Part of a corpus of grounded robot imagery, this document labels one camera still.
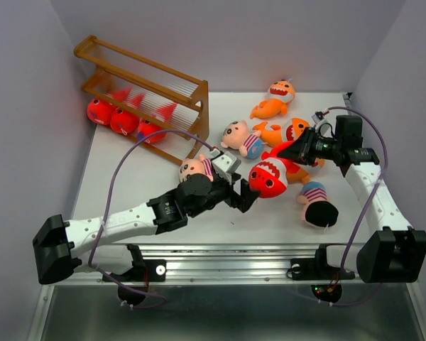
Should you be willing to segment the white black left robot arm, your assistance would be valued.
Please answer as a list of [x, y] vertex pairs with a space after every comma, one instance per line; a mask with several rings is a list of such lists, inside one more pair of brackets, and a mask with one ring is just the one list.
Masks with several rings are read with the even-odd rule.
[[259, 195], [247, 180], [241, 180], [240, 191], [236, 192], [232, 181], [195, 174], [148, 202], [111, 215], [86, 220], [64, 220], [61, 215], [53, 215], [32, 241], [38, 282], [58, 283], [77, 269], [104, 269], [105, 265], [95, 260], [100, 246], [175, 231], [221, 202], [247, 212]]

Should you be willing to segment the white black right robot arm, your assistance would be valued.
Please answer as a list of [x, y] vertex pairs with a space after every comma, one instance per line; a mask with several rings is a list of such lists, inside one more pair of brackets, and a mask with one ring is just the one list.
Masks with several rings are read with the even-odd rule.
[[364, 148], [362, 126], [370, 120], [350, 109], [336, 118], [332, 137], [321, 134], [323, 112], [277, 156], [311, 166], [318, 158], [331, 160], [342, 172], [362, 206], [346, 244], [322, 244], [312, 260], [313, 271], [328, 277], [336, 270], [359, 276], [364, 283], [413, 283], [426, 256], [426, 232], [416, 230], [398, 209], [384, 177], [388, 161]]

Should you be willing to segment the boy doll table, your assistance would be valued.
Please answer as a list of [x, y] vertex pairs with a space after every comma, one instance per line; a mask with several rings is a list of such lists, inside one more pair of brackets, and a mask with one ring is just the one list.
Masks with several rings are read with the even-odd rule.
[[261, 156], [264, 142], [260, 131], [250, 131], [246, 121], [233, 121], [224, 130], [221, 146], [237, 150], [241, 156], [256, 159]]

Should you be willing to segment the boy doll black hair front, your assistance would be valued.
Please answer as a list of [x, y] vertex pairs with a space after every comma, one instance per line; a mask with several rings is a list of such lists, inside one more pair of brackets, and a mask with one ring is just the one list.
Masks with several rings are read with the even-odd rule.
[[303, 205], [301, 218], [307, 225], [328, 229], [337, 223], [339, 211], [329, 201], [327, 191], [320, 182], [310, 181], [303, 185], [297, 201]]

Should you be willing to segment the red shark plush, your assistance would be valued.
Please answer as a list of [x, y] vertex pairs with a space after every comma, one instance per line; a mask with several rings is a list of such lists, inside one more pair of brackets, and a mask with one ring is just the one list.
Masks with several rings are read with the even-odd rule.
[[[177, 104], [174, 102], [171, 102], [169, 104], [164, 104], [160, 106], [159, 108], [157, 108], [151, 114], [151, 116], [160, 121], [164, 121], [165, 123], [168, 123], [173, 117], [173, 113], [175, 111], [176, 106]], [[138, 140], [144, 140], [147, 144], [155, 144], [161, 141], [162, 139], [164, 139], [166, 136], [166, 133], [157, 134], [151, 137], [149, 137], [149, 135], [161, 130], [163, 130], [163, 127], [158, 126], [157, 124], [154, 124], [148, 120], [142, 119], [138, 126], [136, 136]]]
[[[109, 97], [119, 102], [126, 100], [132, 88], [125, 88], [121, 90], [114, 90], [107, 93]], [[114, 113], [116, 105], [105, 101], [99, 97], [93, 98], [87, 106], [87, 117], [96, 124], [103, 126], [109, 125], [112, 114]]]
[[[126, 102], [127, 105], [138, 109], [146, 94], [141, 92]], [[117, 107], [111, 116], [110, 127], [118, 134], [132, 134], [138, 129], [140, 118], [135, 114]]]
[[290, 159], [279, 158], [278, 154], [291, 146], [292, 142], [285, 142], [264, 151], [261, 161], [249, 172], [248, 183], [251, 189], [258, 190], [261, 198], [277, 197], [288, 187], [288, 176], [293, 176], [299, 167]]

